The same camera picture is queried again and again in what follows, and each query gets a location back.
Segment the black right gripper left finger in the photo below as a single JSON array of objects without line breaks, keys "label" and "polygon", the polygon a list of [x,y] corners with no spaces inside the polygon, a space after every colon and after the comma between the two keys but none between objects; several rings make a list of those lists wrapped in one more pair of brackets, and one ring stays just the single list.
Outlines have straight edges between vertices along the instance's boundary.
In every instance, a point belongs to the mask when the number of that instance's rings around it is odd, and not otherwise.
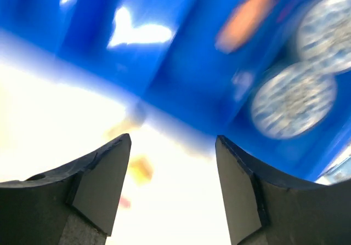
[{"label": "black right gripper left finger", "polygon": [[1,244],[105,244],[131,151],[122,134],[24,181],[1,183]]}]

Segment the blue jar patterned lid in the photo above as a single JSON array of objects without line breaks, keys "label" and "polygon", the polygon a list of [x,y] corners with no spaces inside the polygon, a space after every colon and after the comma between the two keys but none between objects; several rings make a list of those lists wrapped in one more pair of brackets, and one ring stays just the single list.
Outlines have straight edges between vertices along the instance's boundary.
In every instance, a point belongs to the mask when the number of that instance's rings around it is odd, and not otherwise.
[{"label": "blue jar patterned lid", "polygon": [[350,0],[316,0],[296,33],[300,59],[328,72],[350,70]]}]

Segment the pink clear case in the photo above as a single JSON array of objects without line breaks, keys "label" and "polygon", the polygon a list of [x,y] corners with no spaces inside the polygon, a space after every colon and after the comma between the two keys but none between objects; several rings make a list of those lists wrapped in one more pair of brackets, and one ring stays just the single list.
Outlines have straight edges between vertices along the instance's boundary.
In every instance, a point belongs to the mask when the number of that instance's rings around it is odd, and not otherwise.
[{"label": "pink clear case", "polygon": [[121,196],[118,204],[123,209],[129,209],[131,207],[131,201],[125,196]]}]

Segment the blue jar sideways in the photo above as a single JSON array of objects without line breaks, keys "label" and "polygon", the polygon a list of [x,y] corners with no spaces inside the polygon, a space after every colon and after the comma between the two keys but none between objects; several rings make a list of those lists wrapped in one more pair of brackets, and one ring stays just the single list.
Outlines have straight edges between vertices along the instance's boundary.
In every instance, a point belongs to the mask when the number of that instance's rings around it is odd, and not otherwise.
[{"label": "blue jar sideways", "polygon": [[251,102],[251,118],[265,136],[290,139],[324,119],[336,97],[333,74],[312,63],[298,62],[260,86]]}]

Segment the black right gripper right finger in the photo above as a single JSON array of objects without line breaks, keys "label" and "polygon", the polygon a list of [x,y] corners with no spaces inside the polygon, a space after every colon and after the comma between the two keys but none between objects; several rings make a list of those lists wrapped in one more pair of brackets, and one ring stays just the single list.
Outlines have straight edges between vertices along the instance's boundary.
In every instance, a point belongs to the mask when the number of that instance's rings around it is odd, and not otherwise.
[{"label": "black right gripper right finger", "polygon": [[232,244],[350,244],[349,180],[291,176],[222,135],[216,159]]}]

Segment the yellow eraser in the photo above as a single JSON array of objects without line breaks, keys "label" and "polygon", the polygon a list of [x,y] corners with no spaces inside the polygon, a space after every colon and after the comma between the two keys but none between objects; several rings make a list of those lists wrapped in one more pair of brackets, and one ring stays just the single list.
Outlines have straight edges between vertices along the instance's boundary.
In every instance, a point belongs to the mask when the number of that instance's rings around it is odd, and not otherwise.
[{"label": "yellow eraser", "polygon": [[154,175],[154,168],[146,155],[138,155],[128,165],[128,170],[137,185],[148,184]]}]

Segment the blue compartment tray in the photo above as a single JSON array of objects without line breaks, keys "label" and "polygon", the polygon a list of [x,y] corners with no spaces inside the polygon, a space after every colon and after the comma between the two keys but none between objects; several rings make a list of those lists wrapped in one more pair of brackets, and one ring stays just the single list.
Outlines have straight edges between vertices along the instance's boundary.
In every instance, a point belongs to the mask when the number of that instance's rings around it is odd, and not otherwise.
[{"label": "blue compartment tray", "polygon": [[273,63],[298,58],[287,41],[317,0],[273,0],[251,40],[224,54],[216,36],[245,0],[1,0],[1,37],[48,55],[35,72],[85,87],[119,87],[210,136],[223,134],[286,173],[316,180],[349,134],[350,75],[337,78],[330,115],[293,139],[269,139],[249,116]]}]

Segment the orange clear case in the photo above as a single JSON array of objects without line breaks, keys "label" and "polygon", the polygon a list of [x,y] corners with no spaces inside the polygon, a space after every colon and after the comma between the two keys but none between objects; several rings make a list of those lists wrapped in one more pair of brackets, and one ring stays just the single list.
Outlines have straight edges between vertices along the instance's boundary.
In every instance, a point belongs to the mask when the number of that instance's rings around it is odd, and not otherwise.
[{"label": "orange clear case", "polygon": [[275,0],[243,0],[216,38],[216,48],[231,53],[246,44],[275,5]]}]

